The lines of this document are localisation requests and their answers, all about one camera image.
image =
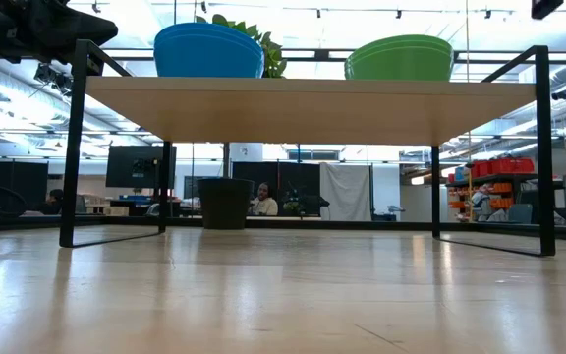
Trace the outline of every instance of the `wooden floor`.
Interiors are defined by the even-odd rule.
[[[0,353],[566,354],[562,241],[537,259],[408,232],[174,228],[73,251],[57,235],[0,233]]]

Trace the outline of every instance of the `camera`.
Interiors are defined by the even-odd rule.
[[[566,100],[566,89],[555,92],[551,94],[551,99],[558,100],[558,99],[565,99]]]

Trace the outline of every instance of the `green plant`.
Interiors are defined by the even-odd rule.
[[[206,23],[206,19],[196,16],[196,22]],[[287,59],[283,59],[281,56],[281,46],[270,39],[270,32],[260,33],[256,25],[246,27],[245,22],[227,21],[222,15],[213,15],[212,22],[216,25],[238,30],[254,39],[261,46],[264,58],[263,78],[285,78],[283,71],[287,67]]]

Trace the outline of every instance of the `ceiling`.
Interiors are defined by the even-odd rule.
[[[343,2],[337,0],[220,0],[215,2],[174,1],[169,0],[72,0],[68,6],[111,20],[117,24],[119,34],[102,48],[109,53],[118,49],[151,49],[155,34],[174,23],[191,22],[194,14],[210,19],[213,14],[222,14],[230,20],[246,21],[258,24],[261,31],[272,31],[273,39],[284,48],[345,48],[355,49],[370,41],[404,33],[424,33],[441,37],[449,41],[457,50],[515,50],[523,51],[534,44],[546,44],[550,50],[566,51],[566,2],[557,12],[544,21],[530,19],[530,2],[516,0],[471,0],[469,18],[464,0],[358,0]],[[496,58],[503,54],[482,54],[486,58]],[[136,76],[155,76],[153,61],[120,61]],[[68,112],[67,99],[63,99],[58,90],[44,87],[33,77],[37,62],[23,61],[13,65],[0,59],[0,79],[16,80],[16,89],[24,87],[25,95],[18,96],[24,105],[33,101],[55,99],[60,107],[57,111]],[[69,73],[71,67],[52,63],[55,70]],[[479,81],[500,65],[465,64],[456,65],[452,81]],[[529,71],[530,65],[522,65],[501,78],[501,81],[519,82],[522,72]],[[560,69],[552,66],[552,72]],[[104,75],[117,75],[112,70],[105,70]],[[344,79],[343,63],[333,62],[290,62],[286,73],[290,79]],[[19,110],[19,104],[0,104],[0,115],[6,110]],[[96,131],[136,131],[138,126],[97,101],[87,98],[85,101],[86,130]],[[0,119],[0,129],[66,129],[67,120],[57,121],[58,125],[45,125],[45,122],[33,117],[36,113],[8,114]],[[492,134],[497,131],[525,123],[532,119],[532,114],[515,115],[505,120],[498,120],[487,127],[482,127],[478,134]],[[11,134],[2,136],[0,141],[27,142],[33,145],[55,146],[63,136],[44,134]],[[109,145],[153,144],[160,142],[149,135],[115,136],[88,135],[87,155],[103,155]],[[55,154],[64,153],[56,149]]]

